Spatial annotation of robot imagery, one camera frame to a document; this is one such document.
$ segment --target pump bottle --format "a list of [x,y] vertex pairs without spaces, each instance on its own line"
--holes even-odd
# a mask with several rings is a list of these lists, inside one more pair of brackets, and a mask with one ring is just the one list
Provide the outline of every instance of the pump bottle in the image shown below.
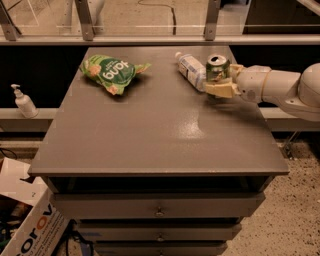
[[18,88],[20,85],[12,84],[11,87],[14,89],[14,94],[16,95],[16,104],[20,109],[21,113],[26,118],[35,117],[39,110],[35,107],[32,100],[28,95],[23,94]]

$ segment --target chip bag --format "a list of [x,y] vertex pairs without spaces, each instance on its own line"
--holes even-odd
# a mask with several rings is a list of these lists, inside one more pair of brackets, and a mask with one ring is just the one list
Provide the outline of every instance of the chip bag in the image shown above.
[[122,95],[124,88],[131,80],[151,64],[133,65],[105,55],[94,55],[80,66],[83,74],[91,80],[103,85],[112,95]]

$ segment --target plastic bottle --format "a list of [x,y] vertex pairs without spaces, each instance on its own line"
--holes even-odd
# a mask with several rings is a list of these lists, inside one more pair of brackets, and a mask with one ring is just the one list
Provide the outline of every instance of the plastic bottle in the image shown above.
[[206,82],[206,68],[191,54],[177,52],[180,73],[200,92],[204,92],[204,82]]
[[14,89],[14,94],[16,95],[16,104],[18,108],[21,110],[21,113],[26,118],[35,117],[39,110],[35,107],[32,100],[28,95],[23,94],[18,88],[20,85],[12,84],[11,87]]

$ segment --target aluminum can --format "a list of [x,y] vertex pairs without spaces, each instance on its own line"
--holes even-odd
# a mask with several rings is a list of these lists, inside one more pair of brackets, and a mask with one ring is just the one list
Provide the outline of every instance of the aluminum can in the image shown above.
[[206,64],[207,83],[215,84],[230,77],[230,61],[223,55],[212,54]]

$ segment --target terrazzo floor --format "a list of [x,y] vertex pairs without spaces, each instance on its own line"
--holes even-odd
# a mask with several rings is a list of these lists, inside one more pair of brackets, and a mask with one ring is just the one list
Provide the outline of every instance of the terrazzo floor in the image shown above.
[[[266,200],[253,216],[242,221],[242,230],[228,242],[223,256],[320,255],[320,154],[313,136],[301,137],[292,145],[293,159],[285,160],[290,174],[271,182],[265,190]],[[282,150],[284,139],[276,141]],[[0,138],[1,147],[14,150],[19,160],[28,163],[39,144],[34,139]],[[69,256],[83,255],[79,243],[72,240],[68,252]],[[57,256],[64,255],[62,244]]]

